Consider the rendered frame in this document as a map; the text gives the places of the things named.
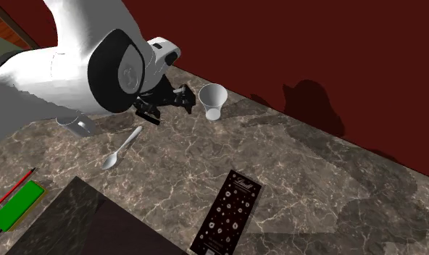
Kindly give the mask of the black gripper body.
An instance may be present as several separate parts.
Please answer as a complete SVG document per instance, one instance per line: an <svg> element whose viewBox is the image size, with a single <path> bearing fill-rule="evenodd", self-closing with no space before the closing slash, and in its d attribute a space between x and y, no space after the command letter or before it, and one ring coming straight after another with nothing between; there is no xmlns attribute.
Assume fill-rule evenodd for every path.
<svg viewBox="0 0 429 255"><path fill-rule="evenodd" d="M138 96L136 103L149 104L152 106L177 106L176 99L177 94L174 92L174 88L167 76L163 75L154 88Z"/></svg>

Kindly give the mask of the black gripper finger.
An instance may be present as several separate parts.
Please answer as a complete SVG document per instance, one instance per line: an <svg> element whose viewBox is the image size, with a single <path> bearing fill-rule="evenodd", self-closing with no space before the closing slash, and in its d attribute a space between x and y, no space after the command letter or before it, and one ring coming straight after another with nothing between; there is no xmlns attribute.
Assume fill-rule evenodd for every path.
<svg viewBox="0 0 429 255"><path fill-rule="evenodd" d="M160 124L160 111L156 106L146 103L142 99L136 99L133 103L133 106L136 108L137 116L147 120L152 124Z"/></svg>
<svg viewBox="0 0 429 255"><path fill-rule="evenodd" d="M188 114L192 113L192 108L196 105L196 96L187 84L182 84L179 88L174 89L175 98L172 101L173 106L183 107Z"/></svg>

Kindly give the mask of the white tapered cup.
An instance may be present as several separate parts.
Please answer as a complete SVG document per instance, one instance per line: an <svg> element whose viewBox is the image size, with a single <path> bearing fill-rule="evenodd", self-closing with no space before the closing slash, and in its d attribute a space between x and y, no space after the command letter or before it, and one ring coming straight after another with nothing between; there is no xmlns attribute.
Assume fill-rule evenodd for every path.
<svg viewBox="0 0 429 255"><path fill-rule="evenodd" d="M199 91L199 100L202 103L205 116L215 121L220 118L222 105L227 101L228 92L220 84L210 83L204 85Z"/></svg>

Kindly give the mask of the white spoon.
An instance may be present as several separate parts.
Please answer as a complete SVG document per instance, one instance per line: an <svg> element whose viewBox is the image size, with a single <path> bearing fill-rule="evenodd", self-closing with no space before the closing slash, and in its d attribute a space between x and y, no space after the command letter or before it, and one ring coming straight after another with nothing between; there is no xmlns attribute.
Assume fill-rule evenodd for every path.
<svg viewBox="0 0 429 255"><path fill-rule="evenodd" d="M110 154L104 161L103 165L101 166L101 168L103 170L108 170L109 168L113 167L116 162L117 162L117 156L119 154L119 152L125 147L127 146L141 131L143 130L142 126L138 126L129 136L128 138L124 141L124 143L112 154Z"/></svg>

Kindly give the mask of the clear grey glass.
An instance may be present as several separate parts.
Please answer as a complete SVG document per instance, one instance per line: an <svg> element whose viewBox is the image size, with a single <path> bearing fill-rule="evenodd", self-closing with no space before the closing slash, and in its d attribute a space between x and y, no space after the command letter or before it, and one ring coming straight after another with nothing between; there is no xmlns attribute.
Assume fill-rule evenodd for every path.
<svg viewBox="0 0 429 255"><path fill-rule="evenodd" d="M96 131L95 122L81 112L70 117L58 117L56 123L79 138L93 136Z"/></svg>

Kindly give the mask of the dark patterned flat box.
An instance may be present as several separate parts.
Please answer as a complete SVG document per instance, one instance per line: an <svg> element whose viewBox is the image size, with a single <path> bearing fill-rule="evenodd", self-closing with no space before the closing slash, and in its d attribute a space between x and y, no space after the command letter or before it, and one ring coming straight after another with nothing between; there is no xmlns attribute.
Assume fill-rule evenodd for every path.
<svg viewBox="0 0 429 255"><path fill-rule="evenodd" d="M231 170L190 250L197 255L233 255L262 185Z"/></svg>

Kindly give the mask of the dark marbled robot stand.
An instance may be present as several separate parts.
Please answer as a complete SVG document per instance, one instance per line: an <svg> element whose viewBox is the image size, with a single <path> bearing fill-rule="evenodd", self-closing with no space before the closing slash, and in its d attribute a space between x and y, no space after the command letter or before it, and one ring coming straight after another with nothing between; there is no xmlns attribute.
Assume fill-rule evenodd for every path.
<svg viewBox="0 0 429 255"><path fill-rule="evenodd" d="M188 255L74 177L6 255Z"/></svg>

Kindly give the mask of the green flat block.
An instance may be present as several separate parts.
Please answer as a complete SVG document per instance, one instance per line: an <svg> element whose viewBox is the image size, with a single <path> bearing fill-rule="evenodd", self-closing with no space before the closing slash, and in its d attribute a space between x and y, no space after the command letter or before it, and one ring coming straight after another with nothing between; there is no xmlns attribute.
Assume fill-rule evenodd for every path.
<svg viewBox="0 0 429 255"><path fill-rule="evenodd" d="M46 189L30 180L0 209L0 229L10 231L23 215L46 193Z"/></svg>

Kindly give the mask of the red pencil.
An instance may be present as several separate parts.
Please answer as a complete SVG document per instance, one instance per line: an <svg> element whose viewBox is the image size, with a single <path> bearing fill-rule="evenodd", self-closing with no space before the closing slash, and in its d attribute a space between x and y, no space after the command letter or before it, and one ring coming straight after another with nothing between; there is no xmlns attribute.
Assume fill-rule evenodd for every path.
<svg viewBox="0 0 429 255"><path fill-rule="evenodd" d="M35 171L36 171L36 167L32 168L31 170L28 171L27 174L25 174L6 194L4 194L3 197L0 198L0 205L1 203L6 200L23 182L25 182L25 180L30 177Z"/></svg>

